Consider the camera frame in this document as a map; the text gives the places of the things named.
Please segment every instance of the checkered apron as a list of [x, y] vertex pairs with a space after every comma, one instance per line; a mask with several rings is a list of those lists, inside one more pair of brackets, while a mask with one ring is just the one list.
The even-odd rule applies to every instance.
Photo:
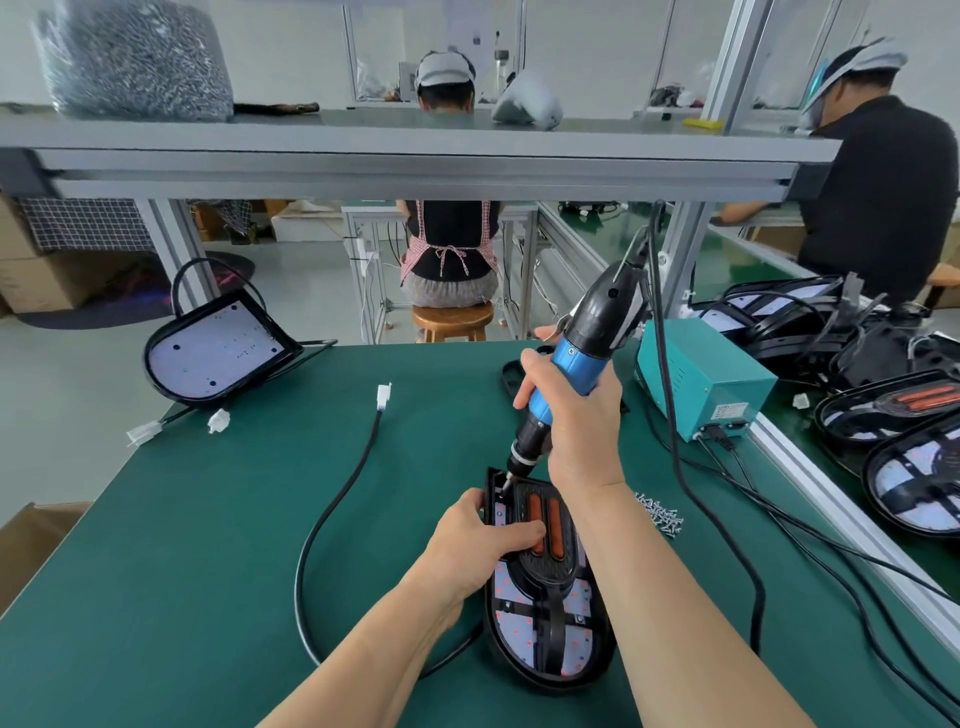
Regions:
[[483, 204], [483, 228], [480, 233], [479, 248], [458, 248], [455, 245], [431, 245], [426, 239], [426, 227], [423, 224], [423, 200], [417, 200], [417, 223], [420, 226], [420, 236], [410, 236], [410, 248], [407, 250], [407, 257], [400, 266], [400, 282], [407, 277], [407, 274], [413, 270], [417, 262], [423, 257], [423, 254], [433, 251], [440, 259], [440, 276], [444, 276], [444, 264], [446, 263], [446, 254], [453, 253], [460, 258], [460, 264], [464, 266], [464, 273], [468, 276], [470, 271], [467, 268], [467, 251], [478, 250], [483, 259], [490, 265], [491, 270], [496, 270], [496, 255], [493, 254], [493, 243], [490, 240], [490, 202]]

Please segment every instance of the black cable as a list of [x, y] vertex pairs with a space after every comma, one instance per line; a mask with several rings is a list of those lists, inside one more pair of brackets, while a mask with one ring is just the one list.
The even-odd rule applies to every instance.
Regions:
[[763, 612], [766, 609], [767, 601], [766, 587], [764, 586], [763, 580], [760, 578], [759, 573], [757, 573], [753, 563], [747, 558], [747, 555], [743, 552], [743, 549], [740, 548], [740, 545], [733, 538], [724, 523], [715, 513], [713, 513], [713, 511], [707, 507], [702, 500], [700, 500], [700, 497], [697, 496], [690, 488], [689, 484], [686, 482], [684, 467], [681, 465], [680, 461], [680, 439], [677, 435], [677, 411], [673, 401], [673, 385], [670, 381], [670, 368], [667, 364], [666, 334], [664, 332], [663, 325], [663, 302], [660, 299], [660, 266], [657, 265], [656, 257], [653, 255], [654, 241], [657, 240], [657, 237], [660, 233], [658, 230], [660, 226], [658, 224], [658, 218], [660, 215], [658, 215], [656, 210], [657, 205], [658, 204], [655, 204], [655, 209], [651, 214], [651, 227], [649, 231], [651, 237], [649, 244], [651, 246], [652, 262], [649, 266], [647, 266], [647, 269], [650, 271], [651, 278], [650, 285], [647, 287], [650, 289], [648, 291], [650, 294], [648, 296], [648, 301], [651, 303], [651, 310], [653, 312], [654, 331], [656, 333], [657, 343], [657, 360], [660, 364], [660, 379], [663, 383], [663, 400], [665, 402], [666, 419], [669, 428], [671, 446], [670, 455], [673, 463], [673, 473], [686, 496], [693, 501], [694, 505], [700, 509], [700, 511], [713, 524], [713, 527], [717, 529], [717, 532], [733, 552], [733, 555], [736, 557], [737, 561], [740, 562], [744, 570], [749, 574], [750, 580], [754, 584], [754, 610], [750, 617], [750, 648], [757, 656], [759, 656], [760, 638], [763, 630]]
[[[716, 462], [716, 464], [717, 464], [720, 468], [722, 468], [722, 469], [724, 470], [724, 472], [726, 472], [727, 474], [730, 474], [730, 471], [728, 471], [726, 468], [724, 468], [723, 463], [720, 462], [719, 458], [716, 457], [716, 453], [714, 453], [710, 448], [707, 448], [706, 443], [704, 443], [704, 447], [707, 449], [707, 451], [708, 451], [711, 455], [713, 455], [713, 460], [714, 460], [714, 462]], [[755, 493], [759, 493], [759, 489], [757, 488], [756, 484], [754, 483], [754, 480], [753, 480], [753, 478], [751, 477], [750, 472], [747, 470], [747, 466], [744, 464], [742, 458], [740, 457], [740, 453], [737, 452], [736, 449], [733, 449], [733, 450], [731, 450], [731, 455], [733, 456], [733, 460], [736, 462], [737, 467], [738, 467], [738, 468], [740, 469], [740, 471], [743, 473], [744, 479], [747, 481], [747, 486], [748, 486], [751, 490], [753, 490]], [[780, 527], [780, 529], [790, 538], [790, 540], [791, 540], [798, 548], [800, 548], [800, 549], [801, 549], [804, 553], [806, 553], [810, 558], [812, 558], [814, 561], [816, 561], [816, 562], [817, 562], [821, 567], [823, 567], [823, 569], [824, 569], [825, 571], [827, 571], [831, 576], [833, 576], [833, 577], [834, 577], [835, 579], [837, 579], [838, 581], [842, 581], [842, 578], [839, 577], [829, 566], [827, 566], [826, 564], [824, 564], [823, 561], [821, 561], [819, 558], [817, 558], [817, 556], [814, 555], [805, 545], [801, 544], [801, 543], [799, 542], [799, 540], [797, 539], [797, 537], [794, 536], [794, 534], [791, 533], [789, 530], [787, 530], [786, 526], [784, 526], [783, 523], [780, 522], [780, 520], [779, 520], [776, 516], [774, 516], [773, 514], [769, 513], [769, 511], [768, 511], [768, 515], [770, 515], [770, 517], [771, 517], [772, 519], [774, 519], [775, 521], [777, 521], [777, 525]], [[868, 579], [868, 578], [864, 575], [864, 573], [856, 566], [856, 564], [854, 564], [854, 563], [851, 561], [850, 556], [848, 556], [846, 553], [844, 553], [843, 551], [841, 551], [841, 550], [839, 550], [839, 549], [837, 549], [837, 548], [833, 548], [833, 551], [834, 551], [834, 553], [836, 553], [836, 555], [843, 561], [843, 563], [847, 566], [847, 568], [850, 569], [850, 571], [853, 572], [853, 574], [856, 576], [857, 580], [860, 582], [860, 584], [863, 586], [863, 588], [866, 589], [867, 592], [870, 594], [871, 599], [874, 601], [874, 604], [876, 605], [876, 607], [877, 607], [877, 609], [879, 610], [880, 614], [883, 616], [883, 620], [887, 623], [887, 626], [890, 628], [890, 631], [893, 633], [893, 635], [894, 635], [894, 637], [896, 638], [897, 642], [900, 644], [900, 647], [901, 647], [901, 648], [903, 649], [903, 651], [906, 653], [907, 658], [910, 660], [910, 662], [913, 664], [913, 666], [914, 666], [917, 670], [919, 670], [920, 673], [921, 673], [927, 680], [929, 680], [930, 683], [932, 683], [932, 684], [937, 688], [937, 690], [939, 690], [943, 695], [945, 695], [947, 698], [949, 698], [955, 705], [960, 706], [960, 698], [958, 698], [958, 697], [957, 697], [953, 692], [951, 692], [942, 682], [940, 682], [940, 680], [937, 678], [937, 676], [934, 675], [934, 674], [930, 671], [930, 668], [926, 666], [926, 664], [924, 663], [924, 661], [920, 659], [920, 656], [916, 653], [916, 651], [913, 649], [913, 645], [910, 644], [910, 641], [908, 641], [908, 640], [906, 639], [906, 636], [905, 636], [905, 635], [903, 634], [903, 632], [900, 630], [900, 626], [897, 624], [897, 621], [894, 619], [894, 616], [893, 616], [892, 614], [890, 614], [890, 610], [887, 608], [887, 605], [884, 603], [883, 599], [880, 598], [880, 594], [879, 594], [879, 593], [877, 592], [877, 590], [874, 588], [874, 585], [870, 582], [870, 579]], [[853, 597], [853, 600], [857, 602], [857, 608], [860, 610], [860, 614], [861, 614], [861, 615], [864, 615], [865, 610], [863, 609], [862, 605], [859, 603], [857, 597], [856, 597], [856, 596], [854, 595], [854, 593], [852, 592], [852, 587], [850, 586], [850, 584], [844, 583], [843, 586], [844, 586], [844, 589], [846, 589], [848, 592], [851, 593], [851, 596]], [[867, 622], [868, 622], [868, 624], [867, 624], [867, 625], [864, 625], [865, 630], [869, 629], [869, 619], [867, 619]], [[884, 664], [887, 664], [887, 661], [886, 661], [886, 659], [884, 659], [884, 656], [883, 656], [883, 655], [881, 655], [881, 654], [878, 652], [878, 653], [877, 653], [877, 656], [878, 656], [881, 660], [883, 660]], [[889, 667], [889, 668], [890, 668], [891, 670], [893, 670], [894, 672], [898, 672], [898, 671], [895, 670], [893, 667], [891, 667], [889, 664], [887, 664], [887, 667]]]
[[394, 248], [394, 237], [390, 234], [390, 223], [387, 223], [387, 240], [390, 242], [391, 255], [394, 257], [396, 264], [400, 265], [400, 255], [398, 252], [400, 248], [399, 234], [397, 235], [396, 248]]
[[[367, 444], [363, 448], [363, 453], [360, 455], [360, 460], [357, 461], [357, 465], [353, 469], [353, 473], [351, 473], [350, 477], [347, 478], [347, 482], [344, 483], [343, 488], [341, 488], [340, 492], [333, 497], [333, 500], [330, 501], [330, 503], [326, 506], [320, 517], [317, 519], [317, 522], [313, 524], [313, 528], [310, 529], [310, 533], [307, 535], [306, 541], [303, 542], [303, 548], [300, 550], [300, 558], [297, 560], [297, 574], [294, 577], [294, 615], [297, 619], [297, 631], [300, 632], [300, 640], [303, 642], [303, 647], [306, 649], [310, 659], [313, 660], [316, 665], [322, 663], [324, 658], [320, 656], [320, 650], [313, 641], [313, 635], [310, 633], [310, 627], [306, 621], [306, 612], [303, 609], [303, 572], [306, 570], [306, 560], [310, 555], [310, 547], [312, 547], [313, 542], [316, 540], [317, 534], [320, 533], [320, 529], [323, 527], [324, 523], [326, 523], [326, 520], [330, 518], [330, 515], [333, 513], [336, 507], [340, 505], [340, 501], [343, 500], [347, 493], [350, 492], [350, 488], [352, 488], [353, 484], [356, 483], [357, 479], [360, 477], [360, 473], [364, 469], [364, 466], [367, 465], [367, 459], [370, 457], [370, 452], [373, 449], [373, 443], [376, 441], [376, 435], [380, 431], [380, 419], [382, 417], [383, 410], [377, 408], [376, 416], [373, 418], [373, 427], [371, 427], [370, 430], [370, 437], [367, 439]], [[422, 680], [425, 677], [429, 677], [441, 667], [448, 665], [468, 647], [475, 643], [481, 634], [483, 634], [483, 621], [475, 624], [473, 628], [470, 629], [468, 635], [434, 665], [424, 667], [423, 671], [420, 673], [419, 679]]]
[[283, 367], [282, 369], [276, 370], [276, 371], [273, 372], [270, 376], [268, 376], [268, 377], [265, 379], [265, 381], [273, 381], [274, 379], [276, 379], [276, 378], [278, 378], [278, 377], [280, 377], [280, 376], [283, 376], [283, 375], [285, 375], [285, 374], [290, 374], [290, 373], [293, 372], [295, 369], [297, 369], [297, 368], [299, 368], [299, 367], [302, 367], [304, 364], [306, 364], [308, 361], [310, 361], [310, 359], [312, 359], [314, 356], [319, 356], [320, 354], [324, 353], [327, 349], [330, 349], [330, 348], [336, 346], [336, 344], [337, 344], [337, 339], [326, 339], [325, 341], [317, 341], [317, 342], [313, 342], [313, 341], [301, 341], [301, 342], [299, 342], [299, 343], [300, 343], [301, 346], [314, 346], [314, 345], [316, 345], [318, 348], [317, 348], [316, 351], [309, 353], [307, 356], [301, 356], [301, 357], [298, 358], [298, 359], [294, 359], [292, 362], [290, 362], [289, 364], [287, 364], [287, 365], [286, 365], [285, 367]]
[[191, 412], [195, 411], [196, 409], [197, 409], [196, 407], [187, 405], [187, 406], [185, 406], [182, 410], [179, 410], [179, 411], [177, 411], [177, 412], [174, 412], [172, 415], [167, 415], [166, 417], [164, 417], [163, 419], [161, 419], [161, 420], [160, 420], [160, 426], [163, 427], [163, 426], [167, 426], [168, 424], [170, 424], [170, 423], [172, 423], [172, 422], [176, 422], [176, 421], [179, 420], [181, 417], [183, 417], [183, 415], [188, 415], [188, 414], [190, 414]]
[[[732, 478], [732, 474], [727, 469], [727, 467], [720, 461], [720, 458], [717, 456], [716, 452], [711, 449], [707, 442], [704, 440], [700, 441], [700, 444], [703, 446], [704, 450], [707, 451], [709, 456], [713, 459], [713, 462], [716, 463], [717, 467], [725, 476], [725, 479]], [[744, 478], [747, 481], [747, 486], [750, 491], [761, 495], [759, 489], [757, 488], [754, 480], [751, 478], [749, 471], [747, 470], [746, 465], [743, 460], [740, 458], [739, 453], [736, 449], [729, 449], [730, 454], [733, 456], [733, 459], [736, 461], [737, 467], [740, 471], [743, 472]], [[884, 651], [882, 645], [876, 637], [876, 632], [874, 631], [873, 624], [870, 622], [870, 615], [867, 612], [867, 608], [864, 606], [863, 601], [860, 599], [859, 594], [853, 585], [847, 581], [843, 576], [841, 576], [835, 569], [833, 569], [829, 564], [827, 564], [823, 559], [817, 556], [813, 551], [809, 549], [804, 543], [800, 541], [786, 525], [783, 524], [783, 519], [780, 516], [775, 515], [773, 512], [767, 510], [767, 515], [777, 524], [778, 528], [783, 532], [783, 534], [796, 546], [808, 559], [817, 564], [821, 569], [826, 571], [830, 576], [832, 576], [837, 583], [850, 595], [853, 603], [856, 605], [857, 613], [860, 619], [860, 625], [863, 627], [864, 636], [867, 639], [867, 643], [870, 645], [870, 648], [874, 651], [875, 655], [879, 660], [887, 666], [887, 668], [897, 675], [900, 680], [902, 680], [911, 690], [913, 690], [917, 695], [920, 696], [928, 705], [930, 705], [934, 710], [936, 710], [941, 716], [947, 719], [950, 725], [960, 728], [960, 722], [958, 722], [949, 712], [949, 710], [944, 707], [935, 697], [930, 695], [924, 688], [922, 688], [912, 677], [907, 675], [896, 663], [891, 660], [890, 656]], [[954, 702], [957, 702], [957, 698], [953, 693], [951, 693], [944, 685], [941, 683], [935, 675], [927, 668], [923, 663], [917, 653], [913, 650], [910, 644], [907, 642], [906, 638], [900, 631], [900, 628], [897, 626], [896, 622], [893, 619], [893, 616], [890, 614], [886, 605], [880, 599], [879, 594], [873, 588], [873, 585], [870, 584], [869, 580], [863, 576], [862, 573], [850, 562], [849, 558], [842, 551], [836, 551], [837, 555], [840, 556], [844, 563], [850, 568], [851, 571], [857, 576], [862, 584], [868, 587], [871, 596], [879, 608], [880, 613], [884, 616], [884, 619], [887, 621], [887, 624], [891, 627], [894, 636], [897, 638], [900, 646], [903, 647], [904, 651], [907, 653], [907, 657], [931, 683], [933, 683], [941, 692], [943, 692], [947, 697], [949, 697]]]
[[253, 285], [249, 280], [244, 278], [243, 274], [240, 273], [232, 265], [228, 265], [223, 260], [219, 260], [215, 257], [195, 257], [187, 260], [177, 271], [177, 274], [174, 276], [173, 281], [170, 284], [170, 307], [173, 309], [174, 316], [179, 318], [183, 315], [183, 309], [180, 307], [180, 286], [183, 284], [183, 277], [186, 275], [186, 272], [193, 268], [195, 265], [200, 265], [201, 263], [216, 263], [221, 268], [226, 268], [236, 277], [243, 281], [244, 285], [249, 287], [253, 293], [256, 294], [256, 297], [260, 300], [260, 306], [264, 311], [267, 310], [267, 302], [263, 299], [263, 294], [260, 293], [259, 289]]

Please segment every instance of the hand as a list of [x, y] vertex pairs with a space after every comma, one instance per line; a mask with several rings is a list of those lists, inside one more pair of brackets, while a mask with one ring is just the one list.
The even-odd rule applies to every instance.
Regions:
[[426, 550], [404, 577], [421, 581], [443, 601], [449, 625], [459, 616], [464, 599], [487, 582], [505, 553], [530, 548], [546, 533], [542, 521], [484, 525], [477, 513], [483, 506], [479, 488], [460, 496], [446, 509]]
[[[552, 328], [537, 329], [549, 336]], [[550, 479], [561, 494], [603, 487], [625, 481], [617, 437], [620, 432], [620, 386], [613, 364], [607, 364], [596, 389], [581, 397], [566, 377], [551, 363], [528, 349], [520, 358], [526, 377], [516, 394], [514, 407], [527, 406], [534, 389], [540, 389], [553, 412], [553, 450], [548, 468]]]

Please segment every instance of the black shirt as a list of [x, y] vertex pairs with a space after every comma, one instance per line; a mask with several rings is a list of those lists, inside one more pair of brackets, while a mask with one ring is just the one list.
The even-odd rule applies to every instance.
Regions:
[[[417, 202], [407, 200], [407, 209], [410, 219], [407, 228], [410, 234], [420, 237], [420, 223], [417, 219]], [[500, 203], [490, 203], [490, 237], [496, 235]], [[452, 245], [457, 248], [480, 247], [480, 238], [483, 235], [483, 203], [479, 202], [445, 202], [441, 200], [427, 200], [423, 203], [423, 225], [426, 227], [426, 241], [430, 245]], [[464, 272], [466, 263], [469, 274]], [[467, 251], [463, 263], [460, 257], [453, 252], [446, 254], [444, 274], [440, 275], [440, 256], [433, 250], [424, 253], [413, 272], [428, 280], [442, 280], [444, 282], [481, 279], [490, 272], [490, 265], [480, 255], [479, 250]]]
[[940, 260], [957, 202], [950, 126], [896, 96], [868, 101], [813, 133], [842, 139], [816, 200], [801, 203], [799, 262], [820, 274], [857, 273], [864, 294], [917, 297]]

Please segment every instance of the electric screwdriver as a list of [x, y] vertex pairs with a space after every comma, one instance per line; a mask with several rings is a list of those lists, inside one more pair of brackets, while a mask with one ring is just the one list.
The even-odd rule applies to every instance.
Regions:
[[[664, 208], [662, 200], [654, 203], [650, 224], [641, 236], [636, 252], [632, 253], [632, 248], [641, 231], [637, 231], [624, 259], [601, 274], [558, 326], [561, 337], [551, 361], [582, 397], [593, 390], [613, 352], [633, 335], [643, 318], [646, 305], [642, 283], [647, 259], [660, 233]], [[527, 416], [510, 446], [505, 491], [514, 480], [527, 477], [549, 450], [552, 424], [550, 405], [540, 390], [534, 390], [527, 405]]]

